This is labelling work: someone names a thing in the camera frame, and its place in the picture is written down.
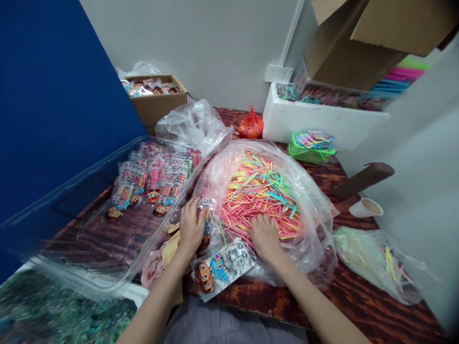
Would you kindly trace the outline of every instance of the wall socket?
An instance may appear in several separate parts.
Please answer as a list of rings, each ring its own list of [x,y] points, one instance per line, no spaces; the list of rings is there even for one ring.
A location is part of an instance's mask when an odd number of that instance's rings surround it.
[[[280,83],[288,83],[290,82],[290,78],[293,74],[293,68],[288,67],[279,67],[270,64],[268,66],[268,70],[266,71],[266,75],[264,80],[267,82],[280,82]]]

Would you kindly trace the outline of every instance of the plastic storage bin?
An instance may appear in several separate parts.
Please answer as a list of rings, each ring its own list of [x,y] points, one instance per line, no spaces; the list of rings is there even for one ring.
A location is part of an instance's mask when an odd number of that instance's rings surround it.
[[[351,151],[370,136],[374,127],[389,118],[387,112],[282,100],[272,83],[263,111],[263,138],[288,143],[293,133],[321,130],[335,137],[337,152]]]
[[[133,140],[0,225],[5,250],[93,300],[119,297],[158,245],[206,162],[203,157],[192,169],[163,217],[153,215],[152,204],[141,203],[128,208],[120,221],[103,219],[101,209],[110,199],[118,163],[151,140],[175,151],[187,149],[150,136]]]
[[[311,163],[321,163],[326,161],[330,155],[335,154],[334,149],[329,150],[316,150],[316,149],[306,149],[300,146],[296,142],[296,136],[298,133],[292,134],[292,140],[288,143],[288,153],[290,156],[296,160],[306,161]]]

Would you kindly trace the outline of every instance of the colorful plastic straw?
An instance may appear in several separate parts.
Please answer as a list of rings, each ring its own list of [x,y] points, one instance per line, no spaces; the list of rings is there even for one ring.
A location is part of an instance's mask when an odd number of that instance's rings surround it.
[[[251,229],[251,218],[257,214],[275,219],[281,240],[296,236],[300,214],[287,181],[267,156],[248,151],[223,203],[223,235],[226,232],[230,237],[240,237],[252,246],[247,229]]]

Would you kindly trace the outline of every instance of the small basket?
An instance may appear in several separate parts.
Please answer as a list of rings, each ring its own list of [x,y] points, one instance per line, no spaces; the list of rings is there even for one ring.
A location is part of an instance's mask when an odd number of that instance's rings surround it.
[[[330,155],[333,155],[336,153],[334,149],[317,150],[314,148],[307,149],[303,146],[300,146],[296,142],[297,135],[300,135],[300,134],[299,133],[292,134],[292,140],[288,143],[288,153],[290,154],[292,158],[296,160],[318,164],[323,161],[326,161],[330,157]]]

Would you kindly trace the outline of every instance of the printed label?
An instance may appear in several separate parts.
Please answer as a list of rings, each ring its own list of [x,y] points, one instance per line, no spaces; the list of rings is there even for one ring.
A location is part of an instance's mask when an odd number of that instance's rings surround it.
[[[197,283],[200,297],[207,302],[254,265],[239,239],[207,259],[195,260],[191,275]]]

